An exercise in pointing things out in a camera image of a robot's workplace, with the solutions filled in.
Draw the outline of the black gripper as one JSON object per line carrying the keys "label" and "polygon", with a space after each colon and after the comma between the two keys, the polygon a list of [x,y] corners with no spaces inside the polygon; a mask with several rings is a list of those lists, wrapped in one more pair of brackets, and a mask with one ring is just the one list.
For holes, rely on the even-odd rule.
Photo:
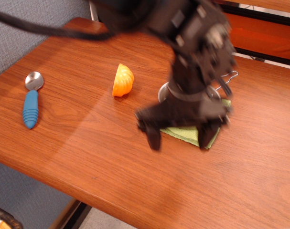
{"label": "black gripper", "polygon": [[158,102],[135,113],[139,128],[147,135],[150,148],[160,150],[160,129],[195,126],[198,129],[199,147],[205,149],[220,126],[228,123],[232,108],[210,97],[207,88],[198,94],[184,95],[183,98],[175,97],[169,84],[168,90],[169,95],[162,103]]}

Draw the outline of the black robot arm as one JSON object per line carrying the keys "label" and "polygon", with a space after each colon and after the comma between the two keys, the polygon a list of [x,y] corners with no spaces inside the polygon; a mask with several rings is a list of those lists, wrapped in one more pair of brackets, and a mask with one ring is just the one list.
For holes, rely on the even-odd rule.
{"label": "black robot arm", "polygon": [[218,82],[232,94],[222,75],[232,71],[235,49],[222,9],[210,0],[96,0],[94,5],[112,33],[141,31],[174,52],[168,96],[136,112],[151,149],[160,149],[162,128],[181,126],[196,127],[199,146],[206,147],[231,111],[209,93]]}

